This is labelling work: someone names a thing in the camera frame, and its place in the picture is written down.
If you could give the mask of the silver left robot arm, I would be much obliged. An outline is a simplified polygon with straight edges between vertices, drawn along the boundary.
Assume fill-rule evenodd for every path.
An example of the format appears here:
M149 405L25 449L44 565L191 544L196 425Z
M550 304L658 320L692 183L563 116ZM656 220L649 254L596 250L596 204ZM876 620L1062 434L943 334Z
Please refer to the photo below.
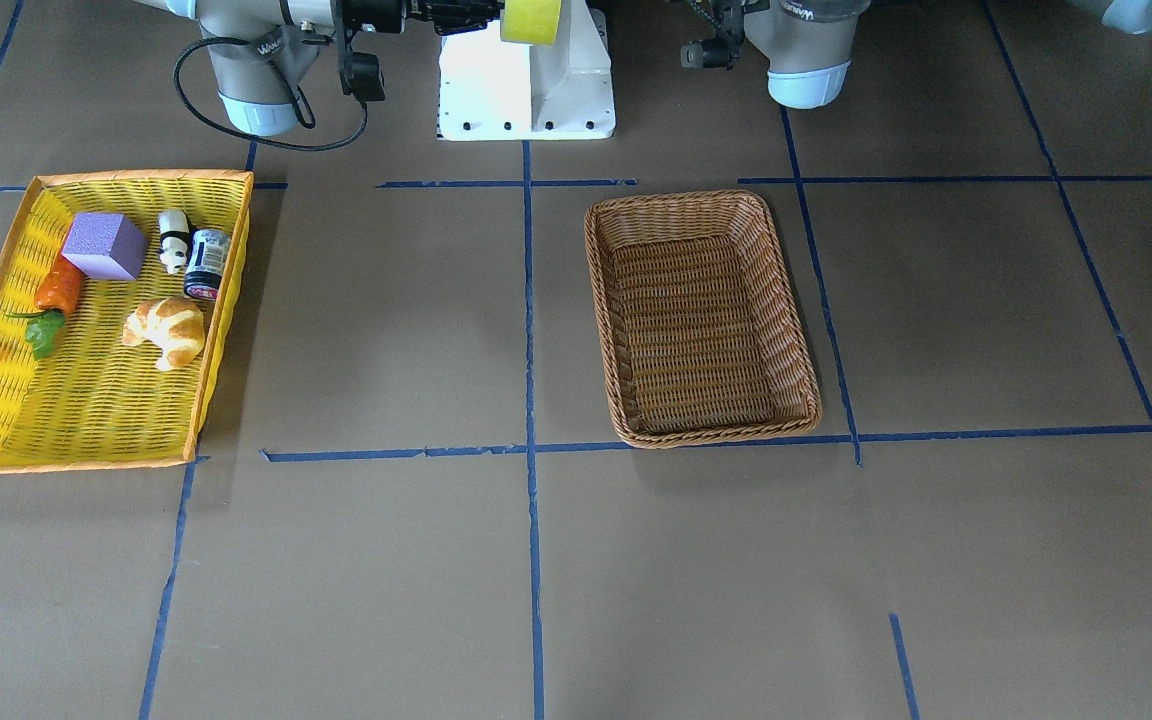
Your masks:
M767 91L787 109L838 99L861 15L872 1L741 1L738 37L768 60ZM1066 1L1123 35L1152 35L1152 1Z

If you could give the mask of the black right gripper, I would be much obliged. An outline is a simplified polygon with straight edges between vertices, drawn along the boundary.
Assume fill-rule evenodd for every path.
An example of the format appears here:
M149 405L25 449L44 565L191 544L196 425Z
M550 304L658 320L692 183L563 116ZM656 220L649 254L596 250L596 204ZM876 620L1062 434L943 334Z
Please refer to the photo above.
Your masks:
M435 31L475 31L475 1L406 1L408 18L429 22Z

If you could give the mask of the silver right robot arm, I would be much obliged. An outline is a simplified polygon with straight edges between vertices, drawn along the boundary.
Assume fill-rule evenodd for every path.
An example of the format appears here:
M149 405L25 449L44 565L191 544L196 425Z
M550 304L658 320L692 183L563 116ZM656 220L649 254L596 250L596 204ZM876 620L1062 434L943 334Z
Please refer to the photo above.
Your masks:
M151 1L151 8L194 20L200 41L180 53L173 68L179 99L202 123L244 141L279 145L294 127L314 128L314 111L300 82L314 61L333 53L340 88L362 109L385 97L378 58L353 50L361 33L399 35L407 20L429 22L447 36L479 31L500 18L503 1ZM221 126L188 100L180 70L207 51Z

